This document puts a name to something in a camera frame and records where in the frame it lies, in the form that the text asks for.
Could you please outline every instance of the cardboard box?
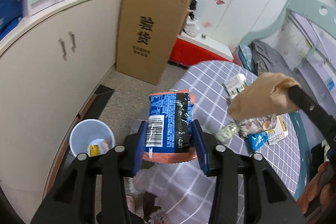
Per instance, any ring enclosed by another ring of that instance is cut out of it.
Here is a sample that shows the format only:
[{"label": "cardboard box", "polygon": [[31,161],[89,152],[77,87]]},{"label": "cardboard box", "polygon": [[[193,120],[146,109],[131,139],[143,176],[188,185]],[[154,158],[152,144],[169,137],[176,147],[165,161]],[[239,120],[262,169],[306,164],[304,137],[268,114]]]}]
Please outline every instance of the cardboard box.
[{"label": "cardboard box", "polygon": [[277,116],[277,124],[274,129],[268,130],[268,144],[276,144],[288,136],[288,131],[281,116]]},{"label": "cardboard box", "polygon": [[157,85],[190,1],[123,0],[117,70]]}]

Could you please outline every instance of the gray blanket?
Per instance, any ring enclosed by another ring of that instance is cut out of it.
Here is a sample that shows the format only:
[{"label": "gray blanket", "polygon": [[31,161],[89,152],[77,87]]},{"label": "gray blanket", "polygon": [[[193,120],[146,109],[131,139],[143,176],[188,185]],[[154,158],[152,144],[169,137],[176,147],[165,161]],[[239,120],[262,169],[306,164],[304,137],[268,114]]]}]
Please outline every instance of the gray blanket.
[{"label": "gray blanket", "polygon": [[293,72],[276,49],[259,40],[253,41],[251,43],[251,48],[252,58],[255,64],[255,72],[258,76],[264,72],[283,73],[298,81],[301,84],[302,89],[311,98],[315,98],[303,76]]}]

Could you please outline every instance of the brown textile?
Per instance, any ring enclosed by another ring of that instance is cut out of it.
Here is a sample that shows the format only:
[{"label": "brown textile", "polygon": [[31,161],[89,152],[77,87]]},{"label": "brown textile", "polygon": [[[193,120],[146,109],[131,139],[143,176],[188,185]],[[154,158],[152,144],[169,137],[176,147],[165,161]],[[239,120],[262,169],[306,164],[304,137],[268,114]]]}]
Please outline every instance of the brown textile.
[{"label": "brown textile", "polygon": [[300,86],[295,79],[282,73],[265,72],[234,98],[227,113],[242,120],[298,110],[288,98],[288,88],[294,85]]},{"label": "brown textile", "polygon": [[159,206],[155,206],[156,196],[145,192],[143,195],[142,209],[143,209],[143,219],[148,222],[151,219],[151,214],[161,209]]}]

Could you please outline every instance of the checkered bedsheet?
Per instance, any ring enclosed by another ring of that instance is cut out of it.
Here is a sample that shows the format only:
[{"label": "checkered bedsheet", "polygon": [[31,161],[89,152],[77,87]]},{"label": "checkered bedsheet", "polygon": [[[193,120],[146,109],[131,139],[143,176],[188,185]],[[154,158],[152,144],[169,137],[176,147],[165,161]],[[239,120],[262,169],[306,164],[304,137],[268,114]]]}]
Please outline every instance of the checkered bedsheet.
[{"label": "checkered bedsheet", "polygon": [[[190,67],[172,90],[189,89],[195,95],[193,119],[198,119],[203,130],[216,133],[230,120],[226,110],[229,96],[222,84],[229,77],[242,73],[247,84],[256,80],[256,75],[244,68],[224,61],[206,61]],[[288,137],[278,144],[263,145],[261,153],[282,179],[289,192],[294,195],[300,171],[300,151],[297,136],[288,114],[282,115],[288,129]],[[148,118],[148,111],[135,121],[131,133],[137,132],[142,120]],[[241,155],[251,155],[248,144],[239,136],[233,136],[226,146]],[[215,179],[207,178],[201,172],[198,161],[180,164],[155,164],[142,170],[135,178],[137,190],[148,191],[159,197],[159,205],[175,223],[204,223],[209,219]],[[243,177],[239,177],[238,222],[244,218]]]}]

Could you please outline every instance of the barcode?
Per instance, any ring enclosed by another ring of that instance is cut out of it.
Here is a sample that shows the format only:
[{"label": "barcode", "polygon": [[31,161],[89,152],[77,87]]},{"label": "barcode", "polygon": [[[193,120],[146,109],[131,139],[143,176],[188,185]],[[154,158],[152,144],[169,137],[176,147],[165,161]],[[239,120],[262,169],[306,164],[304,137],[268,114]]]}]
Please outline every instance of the barcode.
[{"label": "barcode", "polygon": [[164,115],[151,115],[148,118],[146,147],[163,147]]}]

